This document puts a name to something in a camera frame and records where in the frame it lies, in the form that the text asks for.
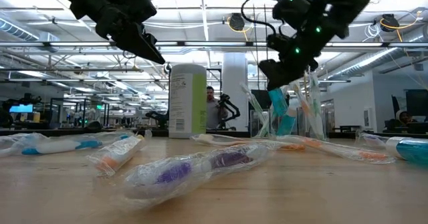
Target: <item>toothbrush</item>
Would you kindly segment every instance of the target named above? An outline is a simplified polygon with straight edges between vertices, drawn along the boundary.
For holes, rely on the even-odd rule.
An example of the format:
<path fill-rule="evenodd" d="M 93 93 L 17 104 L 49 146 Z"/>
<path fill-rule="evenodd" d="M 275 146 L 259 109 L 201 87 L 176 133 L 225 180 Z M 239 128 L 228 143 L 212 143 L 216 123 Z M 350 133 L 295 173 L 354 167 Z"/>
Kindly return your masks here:
<path fill-rule="evenodd" d="M 53 154 L 83 148 L 98 148 L 102 142 L 93 140 L 58 140 L 50 142 L 40 142 L 33 148 L 25 148 L 22 154 Z"/>

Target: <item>blue toothpaste tube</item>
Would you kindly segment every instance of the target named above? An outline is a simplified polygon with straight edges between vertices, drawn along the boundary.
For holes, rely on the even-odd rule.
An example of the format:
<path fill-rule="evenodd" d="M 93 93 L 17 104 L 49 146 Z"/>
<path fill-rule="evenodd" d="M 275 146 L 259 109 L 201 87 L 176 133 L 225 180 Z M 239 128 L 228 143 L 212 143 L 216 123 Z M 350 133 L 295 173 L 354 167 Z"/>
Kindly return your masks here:
<path fill-rule="evenodd" d="M 428 164 L 428 140 L 392 137 L 387 141 L 387 151 L 397 158 Z"/>

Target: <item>blue screen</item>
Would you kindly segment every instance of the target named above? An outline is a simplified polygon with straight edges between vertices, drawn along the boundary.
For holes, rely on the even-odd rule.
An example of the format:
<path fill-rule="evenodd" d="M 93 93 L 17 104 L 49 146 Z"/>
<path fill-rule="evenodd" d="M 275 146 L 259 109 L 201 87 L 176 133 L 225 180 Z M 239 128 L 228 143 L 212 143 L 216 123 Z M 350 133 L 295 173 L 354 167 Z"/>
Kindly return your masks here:
<path fill-rule="evenodd" d="M 20 104 L 19 106 L 12 106 L 9 110 L 10 113 L 32 113 L 33 112 L 33 105 L 23 105 Z"/>

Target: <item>transparent plastic wrap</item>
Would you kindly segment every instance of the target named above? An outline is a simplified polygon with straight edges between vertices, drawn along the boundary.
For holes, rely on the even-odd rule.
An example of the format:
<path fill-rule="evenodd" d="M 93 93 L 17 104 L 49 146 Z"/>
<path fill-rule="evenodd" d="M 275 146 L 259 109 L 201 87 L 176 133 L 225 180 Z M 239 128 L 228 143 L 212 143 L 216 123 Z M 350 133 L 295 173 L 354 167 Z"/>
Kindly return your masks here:
<path fill-rule="evenodd" d="M 370 149 L 384 150 L 387 148 L 389 137 L 377 136 L 357 130 L 355 132 L 355 145 L 365 146 Z"/>
<path fill-rule="evenodd" d="M 147 145 L 147 142 L 151 139 L 152 132 L 146 130 L 145 136 L 131 136 L 118 140 L 86 158 L 94 163 L 95 167 L 99 170 L 100 176 L 106 175 L 111 177 L 116 174 L 116 171 L 120 167 L 134 157 L 137 151 Z"/>
<path fill-rule="evenodd" d="M 191 137 L 192 140 L 199 144 L 207 144 L 213 146 L 233 146 L 237 144 L 247 144 L 250 140 L 224 136 L 220 134 L 198 134 Z"/>
<path fill-rule="evenodd" d="M 251 169 L 272 153 L 267 146 L 245 144 L 165 158 L 130 170 L 122 191 L 127 200 L 149 207 L 185 195 L 215 177 Z"/>
<path fill-rule="evenodd" d="M 20 154 L 23 149 L 33 148 L 40 140 L 48 139 L 48 137 L 38 133 L 2 136 L 0 137 L 0 143 L 2 146 L 2 149 L 0 149 L 0 157 Z"/>
<path fill-rule="evenodd" d="M 316 78 L 314 78 L 312 83 L 317 84 L 318 86 L 318 81 L 316 80 Z M 300 105 L 302 106 L 302 109 L 310 123 L 310 126 L 312 127 L 312 131 L 316 135 L 316 138 L 320 140 L 325 140 L 326 137 L 324 134 L 324 125 L 322 123 L 322 117 L 320 112 L 321 107 L 317 104 L 319 102 L 319 96 L 317 97 L 317 94 L 319 93 L 317 93 L 317 89 L 312 91 L 312 94 L 315 96 L 315 98 L 313 99 L 313 97 L 310 96 L 308 100 L 306 100 L 305 96 L 300 91 L 299 82 L 292 82 L 290 86 L 296 93 L 297 99 L 299 99 Z"/>
<path fill-rule="evenodd" d="M 117 130 L 113 132 L 99 132 L 95 134 L 84 134 L 83 136 L 88 136 L 90 138 L 95 138 L 102 142 L 102 145 L 107 146 L 113 144 L 118 140 L 123 140 L 125 138 L 134 136 L 134 133 L 130 130 Z"/>
<path fill-rule="evenodd" d="M 102 145 L 109 145 L 117 140 L 122 140 L 132 135 L 133 133 L 131 131 L 115 131 L 51 137 L 36 141 L 32 147 L 24 148 L 21 153 L 25 155 L 53 154 L 84 148 L 98 148 Z"/>
<path fill-rule="evenodd" d="M 271 90 L 269 91 L 269 97 L 274 105 L 272 120 L 278 118 L 277 128 L 272 128 L 276 130 L 274 134 L 278 136 L 291 134 L 296 122 L 296 113 L 288 108 L 283 91 L 280 88 Z"/>
<path fill-rule="evenodd" d="M 395 158 L 388 154 L 365 150 L 361 148 L 355 148 L 351 146 L 334 144 L 322 140 L 316 140 L 313 138 L 306 138 L 302 136 L 277 136 L 276 140 L 287 143 L 304 144 L 317 150 L 321 150 L 330 154 L 335 154 L 343 158 L 368 162 L 371 164 L 389 164 L 395 162 Z"/>
<path fill-rule="evenodd" d="M 416 164 L 428 164 L 428 140 L 410 137 L 382 137 L 357 132 L 356 144 L 387 152 Z"/>

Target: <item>man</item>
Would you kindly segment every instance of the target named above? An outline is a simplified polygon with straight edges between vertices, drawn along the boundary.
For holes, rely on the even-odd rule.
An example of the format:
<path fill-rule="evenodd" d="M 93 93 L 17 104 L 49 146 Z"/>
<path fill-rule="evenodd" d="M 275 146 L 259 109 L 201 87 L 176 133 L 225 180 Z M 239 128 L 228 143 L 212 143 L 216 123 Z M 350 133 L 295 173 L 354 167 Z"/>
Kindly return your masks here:
<path fill-rule="evenodd" d="M 214 89 L 207 87 L 207 129 L 216 129 L 222 118 L 227 117 L 227 110 L 220 107 L 219 101 L 214 98 Z"/>

